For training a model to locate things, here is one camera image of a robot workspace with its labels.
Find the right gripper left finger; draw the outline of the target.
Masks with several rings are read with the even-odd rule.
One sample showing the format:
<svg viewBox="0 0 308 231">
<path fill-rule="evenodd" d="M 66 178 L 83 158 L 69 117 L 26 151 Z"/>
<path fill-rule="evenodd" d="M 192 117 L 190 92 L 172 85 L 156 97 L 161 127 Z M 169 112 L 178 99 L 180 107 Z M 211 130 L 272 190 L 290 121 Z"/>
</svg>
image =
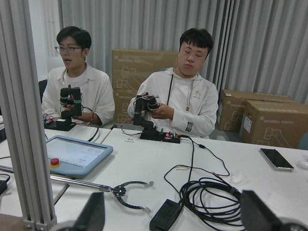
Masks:
<svg viewBox="0 0 308 231">
<path fill-rule="evenodd" d="M 105 224 L 104 194 L 94 192 L 73 225 L 74 231 L 102 231 Z"/>
</svg>

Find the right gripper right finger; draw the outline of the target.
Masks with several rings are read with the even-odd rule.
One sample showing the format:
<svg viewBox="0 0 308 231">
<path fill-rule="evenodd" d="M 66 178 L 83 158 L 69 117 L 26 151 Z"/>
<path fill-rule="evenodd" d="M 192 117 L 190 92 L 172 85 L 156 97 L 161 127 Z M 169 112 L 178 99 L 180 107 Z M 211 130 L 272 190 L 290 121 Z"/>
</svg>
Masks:
<svg viewBox="0 0 308 231">
<path fill-rule="evenodd" d="M 254 191 L 242 191 L 240 207 L 241 222 L 247 231 L 280 230 L 282 222 Z"/>
</svg>

